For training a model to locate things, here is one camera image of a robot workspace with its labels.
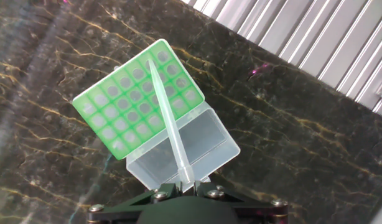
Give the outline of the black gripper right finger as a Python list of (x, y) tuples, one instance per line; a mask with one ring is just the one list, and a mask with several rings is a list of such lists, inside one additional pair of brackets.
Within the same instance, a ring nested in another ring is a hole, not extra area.
[(287, 201), (281, 198), (262, 201), (209, 182), (196, 182), (195, 195), (226, 205), (230, 211), (223, 214), (231, 214), (238, 223), (287, 224)]

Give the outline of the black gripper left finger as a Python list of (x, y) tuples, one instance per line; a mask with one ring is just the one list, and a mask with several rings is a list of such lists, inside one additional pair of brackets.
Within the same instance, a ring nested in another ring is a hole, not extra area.
[(102, 204), (92, 205), (87, 212), (87, 223), (136, 222), (141, 213), (150, 205), (182, 195), (182, 183), (162, 184), (158, 189), (148, 190), (113, 207)]

